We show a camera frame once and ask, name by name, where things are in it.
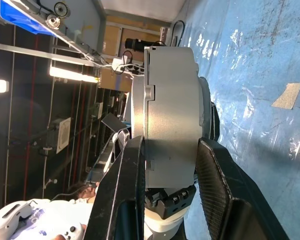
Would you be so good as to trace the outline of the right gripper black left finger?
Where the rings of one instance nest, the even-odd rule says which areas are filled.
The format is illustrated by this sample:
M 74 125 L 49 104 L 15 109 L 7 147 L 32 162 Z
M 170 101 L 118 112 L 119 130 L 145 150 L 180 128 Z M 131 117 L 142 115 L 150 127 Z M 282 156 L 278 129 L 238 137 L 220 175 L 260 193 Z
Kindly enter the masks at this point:
M 145 140 L 127 141 L 102 178 L 83 240 L 144 240 Z

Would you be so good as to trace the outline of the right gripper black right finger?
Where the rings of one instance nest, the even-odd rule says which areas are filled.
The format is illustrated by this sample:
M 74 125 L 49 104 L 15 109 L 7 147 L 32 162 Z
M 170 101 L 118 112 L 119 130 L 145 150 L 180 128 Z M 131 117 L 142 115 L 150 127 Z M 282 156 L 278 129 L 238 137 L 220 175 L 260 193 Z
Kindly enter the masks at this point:
M 196 172 L 212 240 L 290 240 L 257 184 L 224 146 L 200 138 Z

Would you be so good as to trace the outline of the black rimmed silver motor disc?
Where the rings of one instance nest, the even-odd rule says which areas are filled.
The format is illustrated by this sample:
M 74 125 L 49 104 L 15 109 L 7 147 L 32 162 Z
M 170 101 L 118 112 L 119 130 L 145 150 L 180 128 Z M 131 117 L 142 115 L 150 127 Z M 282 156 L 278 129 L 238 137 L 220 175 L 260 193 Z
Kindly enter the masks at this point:
M 220 137 L 220 118 L 217 107 L 211 101 L 211 93 L 208 81 L 204 77 L 199 77 L 198 81 L 202 92 L 202 107 L 199 124 L 202 127 L 202 136 L 204 138 L 218 141 Z

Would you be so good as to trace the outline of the copper wound motor stator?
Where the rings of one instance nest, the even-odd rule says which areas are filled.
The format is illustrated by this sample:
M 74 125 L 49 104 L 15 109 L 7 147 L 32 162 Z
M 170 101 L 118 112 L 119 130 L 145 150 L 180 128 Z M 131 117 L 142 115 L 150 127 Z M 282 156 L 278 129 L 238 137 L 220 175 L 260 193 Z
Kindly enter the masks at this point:
M 147 188 L 181 189 L 194 182 L 202 135 L 198 70 L 188 47 L 144 50 L 144 75 L 132 82 L 131 131 L 144 136 Z

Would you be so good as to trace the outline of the white handheld controller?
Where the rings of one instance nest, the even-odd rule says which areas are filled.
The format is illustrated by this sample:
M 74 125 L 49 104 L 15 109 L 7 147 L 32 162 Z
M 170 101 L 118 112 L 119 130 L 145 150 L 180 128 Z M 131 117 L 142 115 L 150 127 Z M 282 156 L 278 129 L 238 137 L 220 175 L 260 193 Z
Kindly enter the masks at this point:
M 61 229 L 61 235 L 65 240 L 83 240 L 84 229 L 81 223 L 66 225 Z

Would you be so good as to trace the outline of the person in white shirt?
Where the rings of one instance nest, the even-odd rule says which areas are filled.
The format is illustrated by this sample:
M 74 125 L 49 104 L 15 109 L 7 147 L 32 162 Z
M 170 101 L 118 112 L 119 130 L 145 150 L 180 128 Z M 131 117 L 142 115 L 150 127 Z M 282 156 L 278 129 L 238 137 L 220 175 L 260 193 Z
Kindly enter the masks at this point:
M 82 225 L 85 235 L 98 187 L 98 182 L 79 183 L 64 195 L 65 200 L 59 195 L 53 199 L 23 200 L 31 206 L 31 215 L 19 219 L 8 240 L 66 240 L 61 235 L 62 228 L 77 223 Z

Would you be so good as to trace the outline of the dark grey flat panel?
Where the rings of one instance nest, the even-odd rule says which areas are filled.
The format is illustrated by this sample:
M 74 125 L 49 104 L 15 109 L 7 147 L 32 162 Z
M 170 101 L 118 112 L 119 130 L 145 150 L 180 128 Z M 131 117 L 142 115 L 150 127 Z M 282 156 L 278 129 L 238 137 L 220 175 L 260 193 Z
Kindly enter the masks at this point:
M 114 114 L 111 112 L 107 114 L 101 122 L 107 126 L 113 132 L 119 132 L 122 129 L 126 128 L 126 125 L 122 123 Z

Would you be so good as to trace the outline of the white square vent panel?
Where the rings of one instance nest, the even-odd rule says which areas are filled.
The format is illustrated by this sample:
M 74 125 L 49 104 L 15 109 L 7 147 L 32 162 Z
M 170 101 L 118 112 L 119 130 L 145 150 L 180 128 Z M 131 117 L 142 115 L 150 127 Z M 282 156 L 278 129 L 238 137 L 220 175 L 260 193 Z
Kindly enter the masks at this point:
M 56 154 L 61 152 L 65 147 L 69 145 L 70 130 L 71 130 L 71 118 L 64 119 L 59 122 L 58 137 L 56 144 Z

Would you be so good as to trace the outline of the white VR headset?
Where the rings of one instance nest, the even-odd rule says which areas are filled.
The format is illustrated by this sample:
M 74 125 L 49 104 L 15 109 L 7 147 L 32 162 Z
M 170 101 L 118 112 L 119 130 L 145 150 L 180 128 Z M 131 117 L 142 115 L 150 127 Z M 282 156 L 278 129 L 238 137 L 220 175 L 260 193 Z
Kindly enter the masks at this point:
M 8 240 L 16 231 L 20 218 L 26 219 L 32 214 L 27 201 L 16 201 L 0 209 L 0 240 Z

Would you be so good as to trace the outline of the grey tape patch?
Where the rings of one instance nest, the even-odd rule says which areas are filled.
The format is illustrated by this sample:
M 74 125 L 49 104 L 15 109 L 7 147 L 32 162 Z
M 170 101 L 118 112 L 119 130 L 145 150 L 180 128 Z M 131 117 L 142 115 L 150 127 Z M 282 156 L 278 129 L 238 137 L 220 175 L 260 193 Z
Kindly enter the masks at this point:
M 272 103 L 272 107 L 292 110 L 300 92 L 300 83 L 288 83 L 283 93 Z

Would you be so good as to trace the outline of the white power strip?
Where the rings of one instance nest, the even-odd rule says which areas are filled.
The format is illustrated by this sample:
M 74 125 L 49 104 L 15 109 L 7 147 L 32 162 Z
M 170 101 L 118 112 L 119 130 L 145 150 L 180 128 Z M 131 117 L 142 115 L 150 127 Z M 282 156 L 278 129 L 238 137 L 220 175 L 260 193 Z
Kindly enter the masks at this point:
M 112 70 L 119 75 L 129 74 L 131 76 L 143 76 L 145 73 L 144 65 L 133 63 L 127 56 L 114 58 L 111 64 Z

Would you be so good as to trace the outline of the blue plastic table cover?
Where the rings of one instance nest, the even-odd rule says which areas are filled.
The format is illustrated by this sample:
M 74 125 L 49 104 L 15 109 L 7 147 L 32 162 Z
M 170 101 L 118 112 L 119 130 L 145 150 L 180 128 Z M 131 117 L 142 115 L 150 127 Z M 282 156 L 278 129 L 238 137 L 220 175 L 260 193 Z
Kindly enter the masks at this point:
M 300 240 L 300 91 L 272 107 L 300 83 L 300 0 L 186 0 L 172 25 L 208 81 L 220 144 Z

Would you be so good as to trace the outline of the black cylindrical device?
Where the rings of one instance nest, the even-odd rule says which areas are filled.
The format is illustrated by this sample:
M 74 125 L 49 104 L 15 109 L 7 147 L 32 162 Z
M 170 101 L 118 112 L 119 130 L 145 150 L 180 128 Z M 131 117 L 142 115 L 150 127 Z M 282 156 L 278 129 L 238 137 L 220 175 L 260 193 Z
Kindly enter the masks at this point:
M 125 40 L 124 46 L 127 50 L 133 50 L 134 52 L 143 52 L 145 47 L 152 46 L 166 46 L 166 44 L 162 41 L 144 41 L 137 38 L 127 38 Z

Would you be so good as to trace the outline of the brown cardboard box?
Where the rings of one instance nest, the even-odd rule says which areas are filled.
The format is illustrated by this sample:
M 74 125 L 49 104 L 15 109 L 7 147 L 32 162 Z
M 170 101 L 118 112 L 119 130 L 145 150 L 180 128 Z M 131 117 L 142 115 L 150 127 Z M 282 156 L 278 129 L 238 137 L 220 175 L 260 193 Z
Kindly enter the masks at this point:
M 134 64 L 142 64 L 144 55 L 141 52 L 130 50 L 126 52 L 126 39 L 139 39 L 155 42 L 161 38 L 161 29 L 165 25 L 151 23 L 147 19 L 131 20 L 119 16 L 108 16 L 103 41 L 102 56 L 107 63 L 112 63 L 114 58 L 120 58 L 122 54 L 133 57 Z M 109 68 L 101 70 L 100 87 L 103 89 L 130 92 L 132 76 L 127 73 L 116 74 Z

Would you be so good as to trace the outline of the white backdrop sheet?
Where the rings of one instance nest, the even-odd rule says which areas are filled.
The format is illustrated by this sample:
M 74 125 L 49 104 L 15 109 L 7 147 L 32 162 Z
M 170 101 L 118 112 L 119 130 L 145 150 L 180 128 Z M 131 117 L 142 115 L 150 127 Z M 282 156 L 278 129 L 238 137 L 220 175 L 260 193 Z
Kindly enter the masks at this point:
M 168 26 L 186 0 L 101 0 L 109 16 Z

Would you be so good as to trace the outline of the blue plastic bin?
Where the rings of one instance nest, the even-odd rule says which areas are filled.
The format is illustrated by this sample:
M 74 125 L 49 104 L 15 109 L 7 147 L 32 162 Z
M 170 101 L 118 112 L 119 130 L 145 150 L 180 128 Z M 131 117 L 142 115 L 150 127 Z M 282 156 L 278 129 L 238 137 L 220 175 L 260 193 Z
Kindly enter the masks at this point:
M 0 17 L 8 23 L 16 25 L 17 27 L 20 27 L 35 35 L 54 35 L 50 31 L 45 29 L 42 25 L 40 25 L 38 22 L 32 20 L 27 15 L 21 13 L 19 10 L 15 9 L 4 0 L 0 0 Z

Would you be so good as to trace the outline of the grey metal frame rack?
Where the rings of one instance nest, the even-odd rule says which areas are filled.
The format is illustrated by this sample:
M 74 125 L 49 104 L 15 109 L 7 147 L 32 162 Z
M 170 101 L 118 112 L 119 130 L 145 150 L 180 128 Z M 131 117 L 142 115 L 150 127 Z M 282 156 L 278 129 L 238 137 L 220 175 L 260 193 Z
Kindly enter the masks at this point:
M 10 6 L 36 21 L 55 37 L 68 46 L 64 51 L 75 52 L 82 58 L 47 53 L 10 45 L 0 44 L 0 50 L 47 58 L 59 62 L 101 67 L 101 56 L 106 29 L 106 12 L 101 0 L 4 0 Z M 65 3 L 70 9 L 70 16 L 60 18 L 60 26 L 53 29 L 47 26 L 48 14 L 55 14 L 54 5 Z M 0 24 L 10 24 L 0 16 Z

